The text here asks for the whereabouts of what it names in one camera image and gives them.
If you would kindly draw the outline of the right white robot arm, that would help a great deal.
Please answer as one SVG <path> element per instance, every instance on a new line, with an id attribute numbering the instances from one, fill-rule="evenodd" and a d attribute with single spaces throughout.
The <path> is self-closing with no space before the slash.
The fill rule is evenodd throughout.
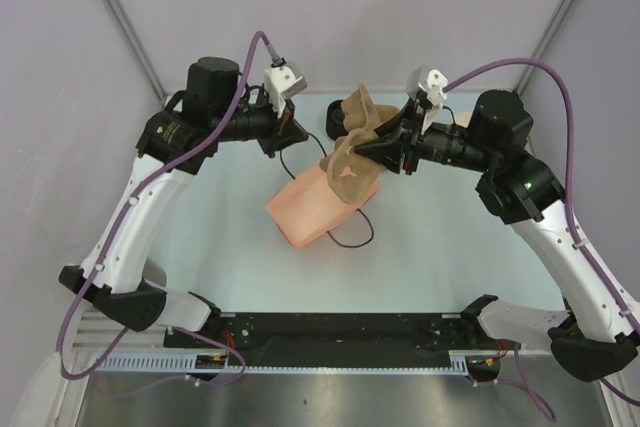
<path id="1" fill-rule="evenodd" d="M 560 311 L 518 306 L 483 295 L 461 313 L 463 340 L 473 348 L 491 341 L 519 342 L 553 355 L 569 374 L 598 381 L 627 367 L 638 355 L 639 333 L 629 310 L 635 301 L 617 298 L 622 286 L 606 267 L 594 268 L 566 219 L 568 194 L 552 170 L 525 149 L 533 119 L 519 96 L 489 90 L 476 101 L 466 126 L 432 123 L 427 99 L 407 101 L 376 128 L 377 139 L 356 154 L 387 170 L 411 174 L 419 161 L 480 173 L 476 191 L 487 211 L 511 227 L 538 256 L 565 301 Z"/>

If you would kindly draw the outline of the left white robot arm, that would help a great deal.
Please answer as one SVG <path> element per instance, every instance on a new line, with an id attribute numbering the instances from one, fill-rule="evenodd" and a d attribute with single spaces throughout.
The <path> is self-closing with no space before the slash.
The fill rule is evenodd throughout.
<path id="1" fill-rule="evenodd" d="M 219 144 L 255 140 L 274 157 L 309 137 L 294 118 L 292 98 L 306 87 L 294 63 L 275 62 L 259 86 L 249 86 L 240 74 L 236 62 L 219 57 L 203 57 L 189 67 L 185 89 L 147 121 L 125 192 L 96 247 L 59 275 L 62 285 L 131 331 L 178 327 L 202 347 L 219 339 L 221 323 L 212 303 L 144 279 L 152 244 Z"/>

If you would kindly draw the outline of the orange paper bag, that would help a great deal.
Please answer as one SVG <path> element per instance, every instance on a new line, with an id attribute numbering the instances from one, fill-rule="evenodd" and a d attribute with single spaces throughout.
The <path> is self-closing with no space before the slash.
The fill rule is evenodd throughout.
<path id="1" fill-rule="evenodd" d="M 356 129 L 336 141 L 333 152 L 290 180 L 266 204 L 289 244 L 303 249 L 344 224 L 380 190 L 382 168 L 357 155 L 373 138 Z"/>

